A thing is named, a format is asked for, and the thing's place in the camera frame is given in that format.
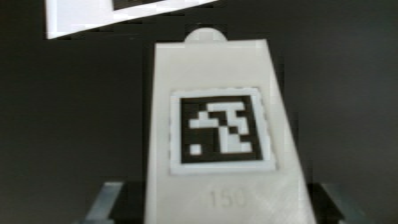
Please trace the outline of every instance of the apriltag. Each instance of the apriltag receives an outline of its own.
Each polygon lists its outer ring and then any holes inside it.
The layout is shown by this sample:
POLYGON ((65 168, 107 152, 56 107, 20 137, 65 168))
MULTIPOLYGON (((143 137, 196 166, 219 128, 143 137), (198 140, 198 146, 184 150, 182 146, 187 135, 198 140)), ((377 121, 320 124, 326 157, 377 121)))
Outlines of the apriltag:
POLYGON ((313 224, 265 40, 157 44, 146 224, 313 224))

